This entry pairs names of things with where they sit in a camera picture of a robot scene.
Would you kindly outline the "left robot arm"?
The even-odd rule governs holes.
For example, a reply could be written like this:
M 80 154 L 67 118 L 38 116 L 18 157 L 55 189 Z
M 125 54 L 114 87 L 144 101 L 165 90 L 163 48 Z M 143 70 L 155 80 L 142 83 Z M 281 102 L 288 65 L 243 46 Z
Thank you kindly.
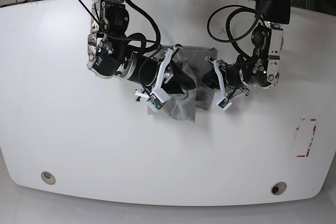
M 233 5 L 234 11 L 227 17 L 226 40 L 211 35 L 217 42 L 232 44 L 238 52 L 236 62 L 208 59 L 213 69 L 203 76 L 202 82 L 212 89 L 219 89 L 225 101 L 235 97 L 240 90 L 247 95 L 251 86 L 269 89 L 279 79 L 280 51 L 283 46 L 282 25 L 290 22 L 291 0 L 256 0 L 255 8 Z M 253 13 L 255 21 L 249 30 L 238 38 L 232 36 L 232 19 L 243 12 Z

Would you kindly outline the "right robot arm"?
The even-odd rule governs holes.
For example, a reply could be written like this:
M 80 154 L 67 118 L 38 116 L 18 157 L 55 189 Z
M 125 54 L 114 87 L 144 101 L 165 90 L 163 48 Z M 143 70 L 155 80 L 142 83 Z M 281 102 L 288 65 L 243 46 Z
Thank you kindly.
M 134 94 L 154 106 L 164 105 L 172 94 L 195 89 L 194 80 L 173 61 L 182 46 L 163 48 L 160 30 L 149 14 L 131 0 L 92 1 L 89 70 L 103 79 L 118 77 L 138 83 L 141 88 Z M 126 35 L 130 22 L 127 6 L 149 21 L 154 40 L 142 33 Z

